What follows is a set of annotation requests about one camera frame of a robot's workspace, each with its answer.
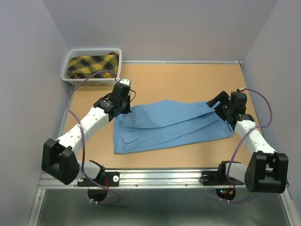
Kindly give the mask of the light blue long sleeve shirt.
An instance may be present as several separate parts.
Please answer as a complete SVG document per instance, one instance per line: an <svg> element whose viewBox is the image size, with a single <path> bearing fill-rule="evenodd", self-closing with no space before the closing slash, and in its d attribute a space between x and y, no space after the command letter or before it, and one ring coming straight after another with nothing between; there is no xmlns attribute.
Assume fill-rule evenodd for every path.
<svg viewBox="0 0 301 226"><path fill-rule="evenodd" d="M135 105L114 119L115 154L139 153L231 137L233 129L205 102Z"/></svg>

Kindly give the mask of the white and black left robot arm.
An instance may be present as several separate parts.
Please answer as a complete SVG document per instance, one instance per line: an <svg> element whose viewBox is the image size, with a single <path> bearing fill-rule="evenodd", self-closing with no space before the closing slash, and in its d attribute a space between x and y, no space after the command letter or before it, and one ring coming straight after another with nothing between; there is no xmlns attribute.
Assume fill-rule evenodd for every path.
<svg viewBox="0 0 301 226"><path fill-rule="evenodd" d="M48 139L43 145L42 170L65 185L88 172L88 180L95 186L101 185L105 176L101 166L94 161L78 161L76 156L100 128L118 115L131 112L130 89L131 80L121 79L72 129L55 140Z"/></svg>

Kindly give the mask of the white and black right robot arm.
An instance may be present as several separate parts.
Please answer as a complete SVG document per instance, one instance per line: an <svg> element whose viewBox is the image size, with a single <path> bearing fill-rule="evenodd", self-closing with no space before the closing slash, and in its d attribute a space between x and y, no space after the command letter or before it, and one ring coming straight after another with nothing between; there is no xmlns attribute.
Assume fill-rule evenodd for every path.
<svg viewBox="0 0 301 226"><path fill-rule="evenodd" d="M235 162L234 158L223 161L216 178L222 184L244 184L249 192L281 194L286 188L288 157L268 144L259 131L261 126L256 125L254 118L246 113L247 96L244 91L240 88L230 95L222 91L207 102L239 135L239 145L244 144L251 154L247 166Z"/></svg>

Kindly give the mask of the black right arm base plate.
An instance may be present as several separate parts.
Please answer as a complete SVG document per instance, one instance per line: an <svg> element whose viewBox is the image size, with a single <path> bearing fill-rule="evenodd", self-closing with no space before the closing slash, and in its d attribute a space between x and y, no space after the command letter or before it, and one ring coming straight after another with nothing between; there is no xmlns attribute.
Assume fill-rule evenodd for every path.
<svg viewBox="0 0 301 226"><path fill-rule="evenodd" d="M235 184L229 182L227 177L218 170L202 171L199 181L204 186L221 186L221 188L215 189L214 198L232 201L236 196Z"/></svg>

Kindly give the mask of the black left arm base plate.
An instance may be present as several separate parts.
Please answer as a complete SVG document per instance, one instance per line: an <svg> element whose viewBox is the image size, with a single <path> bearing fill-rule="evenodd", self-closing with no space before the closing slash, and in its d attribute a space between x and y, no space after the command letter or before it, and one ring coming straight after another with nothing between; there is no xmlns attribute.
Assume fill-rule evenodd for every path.
<svg viewBox="0 0 301 226"><path fill-rule="evenodd" d="M78 179L77 186L88 188L87 196L91 202L97 204L111 203L115 201L116 198L118 199L119 196L112 191L99 187L96 183L112 190L119 186L119 176L120 173L118 171L101 172L95 179L92 179L93 182L87 178Z"/></svg>

